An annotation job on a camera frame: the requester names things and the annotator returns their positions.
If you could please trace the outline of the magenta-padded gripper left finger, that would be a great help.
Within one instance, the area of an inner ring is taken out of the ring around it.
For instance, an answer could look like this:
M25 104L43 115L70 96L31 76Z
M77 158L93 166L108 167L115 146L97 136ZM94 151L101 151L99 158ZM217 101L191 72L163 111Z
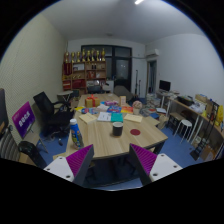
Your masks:
M67 157L57 157L44 170L82 186L93 156L94 147L89 145Z

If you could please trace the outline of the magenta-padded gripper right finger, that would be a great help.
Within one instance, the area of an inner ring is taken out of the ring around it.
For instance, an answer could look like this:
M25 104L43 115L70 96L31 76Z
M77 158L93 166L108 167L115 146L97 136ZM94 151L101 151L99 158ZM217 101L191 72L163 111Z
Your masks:
M143 186L182 169L166 154L154 154L140 146L130 144L129 155L139 173Z

